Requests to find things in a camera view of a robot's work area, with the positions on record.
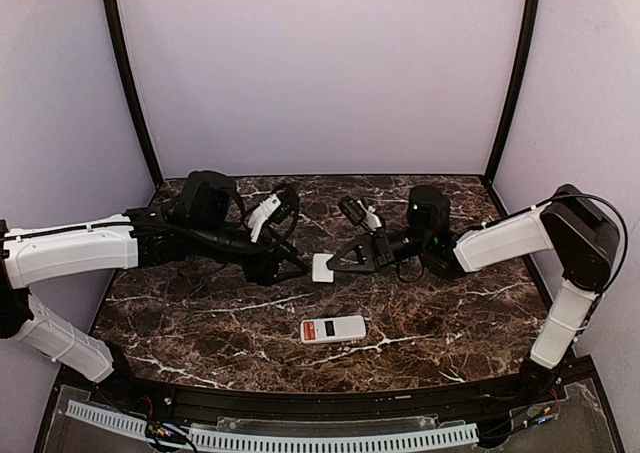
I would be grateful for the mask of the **white battery cover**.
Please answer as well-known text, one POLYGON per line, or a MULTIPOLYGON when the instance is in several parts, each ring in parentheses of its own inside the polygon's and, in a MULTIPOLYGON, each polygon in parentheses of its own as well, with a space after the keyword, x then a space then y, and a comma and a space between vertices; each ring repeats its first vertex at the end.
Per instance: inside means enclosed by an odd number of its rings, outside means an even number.
POLYGON ((311 278, 314 283, 333 283, 334 271, 328 267, 332 254, 316 253, 312 257, 311 278))

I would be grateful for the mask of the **white red remote control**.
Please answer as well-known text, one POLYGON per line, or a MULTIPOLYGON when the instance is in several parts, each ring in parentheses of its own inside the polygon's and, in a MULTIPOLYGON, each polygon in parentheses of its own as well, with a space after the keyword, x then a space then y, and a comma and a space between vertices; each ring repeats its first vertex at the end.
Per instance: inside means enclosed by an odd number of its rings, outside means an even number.
POLYGON ((303 320, 300 325, 300 339, 303 344, 325 344, 364 339, 367 335, 364 318, 361 315, 303 320), (306 331, 304 324, 315 324, 314 331, 306 331), (307 340, 306 332, 314 332, 316 338, 307 340))

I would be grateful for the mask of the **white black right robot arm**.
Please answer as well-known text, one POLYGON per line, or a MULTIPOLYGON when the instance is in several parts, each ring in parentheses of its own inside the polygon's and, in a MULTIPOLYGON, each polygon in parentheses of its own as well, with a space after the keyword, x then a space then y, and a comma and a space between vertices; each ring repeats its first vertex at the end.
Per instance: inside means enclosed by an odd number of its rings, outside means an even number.
POLYGON ((418 258, 442 279, 458 279, 494 264, 552 251, 563 271, 560 289, 528 354, 528 361, 553 370, 588 326, 602 296, 626 260, 629 233, 621 213, 607 200, 571 184, 504 218, 450 229, 451 203, 437 188, 412 188, 407 225, 389 230, 375 209, 349 196, 339 209, 362 235, 331 255, 312 259, 312 279, 331 283, 337 273, 372 274, 418 258))

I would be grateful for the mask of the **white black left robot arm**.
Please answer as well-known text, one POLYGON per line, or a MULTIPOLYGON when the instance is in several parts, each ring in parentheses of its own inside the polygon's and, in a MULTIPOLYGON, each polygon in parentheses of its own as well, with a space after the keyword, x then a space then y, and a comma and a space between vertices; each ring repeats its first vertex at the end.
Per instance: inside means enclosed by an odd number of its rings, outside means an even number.
POLYGON ((100 384, 128 376, 121 349, 82 332, 30 290, 45 280, 103 270, 161 266, 190 257, 241 267, 247 282, 272 286, 305 275, 289 238, 300 199, 287 183, 247 207, 234 178, 191 172, 162 208, 128 209, 54 228, 1 228, 1 336, 23 342, 100 384))

